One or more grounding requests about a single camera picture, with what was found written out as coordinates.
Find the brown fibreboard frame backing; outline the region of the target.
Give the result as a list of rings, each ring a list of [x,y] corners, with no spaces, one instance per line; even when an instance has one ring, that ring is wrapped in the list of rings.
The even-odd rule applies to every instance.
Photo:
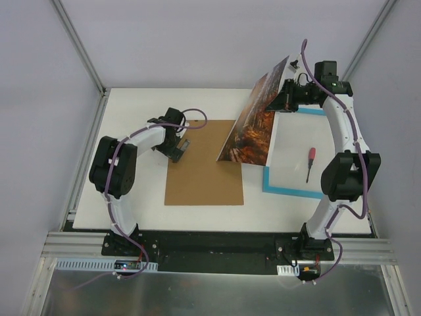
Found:
[[[209,120],[189,129],[182,158],[168,162],[166,206],[240,206],[244,204],[241,164],[218,161],[234,120]]]

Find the forest photo print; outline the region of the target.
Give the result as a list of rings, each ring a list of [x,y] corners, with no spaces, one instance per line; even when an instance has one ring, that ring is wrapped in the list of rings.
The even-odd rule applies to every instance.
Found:
[[[220,150],[217,161],[267,165],[274,113],[267,111],[266,107],[279,93],[288,59],[282,59],[255,83]]]

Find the red handled screwdriver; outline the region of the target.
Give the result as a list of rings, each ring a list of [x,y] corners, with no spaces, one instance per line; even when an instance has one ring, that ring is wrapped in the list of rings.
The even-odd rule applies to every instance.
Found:
[[[309,150],[309,156],[308,156],[308,170],[307,170],[306,183],[309,182],[310,171],[314,163],[315,156],[316,156],[316,148],[311,147]]]

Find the blue wooden picture frame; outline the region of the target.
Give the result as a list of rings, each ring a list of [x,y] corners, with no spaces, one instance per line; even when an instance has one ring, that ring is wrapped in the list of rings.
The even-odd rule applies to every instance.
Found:
[[[316,156],[306,183],[311,147],[316,148]],[[263,171],[263,192],[322,198],[320,177],[333,153],[332,135],[323,110],[276,113],[268,162]]]

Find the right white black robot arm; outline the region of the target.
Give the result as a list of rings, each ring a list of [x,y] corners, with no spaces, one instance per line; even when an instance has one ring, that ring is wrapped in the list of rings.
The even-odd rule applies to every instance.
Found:
[[[296,240],[282,246],[288,261],[334,259],[331,229],[344,211],[365,219],[368,190],[381,165],[381,157],[371,152],[360,133],[349,82],[337,75],[335,61],[320,61],[314,72],[306,62],[289,64],[293,78],[285,80],[267,111],[294,113],[301,105],[319,104],[327,116],[334,141],[335,156],[321,174],[323,197],[313,216],[302,225]]]

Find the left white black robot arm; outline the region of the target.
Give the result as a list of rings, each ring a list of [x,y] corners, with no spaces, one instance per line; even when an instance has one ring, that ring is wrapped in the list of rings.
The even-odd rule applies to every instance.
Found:
[[[118,249],[125,256],[138,251],[139,230],[128,201],[136,179],[137,158],[153,150],[177,163],[189,145],[188,140],[182,141],[188,128],[186,112],[170,107],[165,115],[149,119],[143,128],[128,136],[103,136],[99,140],[89,181],[105,200],[111,220],[106,250]]]

